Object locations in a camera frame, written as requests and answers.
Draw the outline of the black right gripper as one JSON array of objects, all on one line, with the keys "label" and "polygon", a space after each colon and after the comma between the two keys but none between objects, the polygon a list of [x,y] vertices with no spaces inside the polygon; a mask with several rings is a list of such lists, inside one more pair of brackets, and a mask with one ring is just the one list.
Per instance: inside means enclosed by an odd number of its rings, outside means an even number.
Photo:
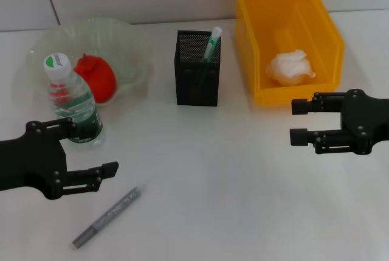
[{"label": "black right gripper", "polygon": [[341,113],[345,130],[309,131],[290,129],[292,146],[312,144],[317,154],[368,155],[376,143],[388,141],[388,99],[370,97],[361,89],[315,92],[312,99],[293,99],[293,115]]}]

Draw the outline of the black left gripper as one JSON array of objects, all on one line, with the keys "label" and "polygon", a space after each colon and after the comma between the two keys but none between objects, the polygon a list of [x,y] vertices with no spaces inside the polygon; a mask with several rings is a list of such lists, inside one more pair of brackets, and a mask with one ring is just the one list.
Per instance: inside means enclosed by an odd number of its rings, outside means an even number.
[{"label": "black left gripper", "polygon": [[84,141],[96,135],[96,124],[77,124],[70,117],[26,123],[22,136],[1,141],[1,190],[31,187],[48,200],[99,191],[104,179],[115,177],[118,162],[66,172],[66,155],[60,144],[62,139]]}]

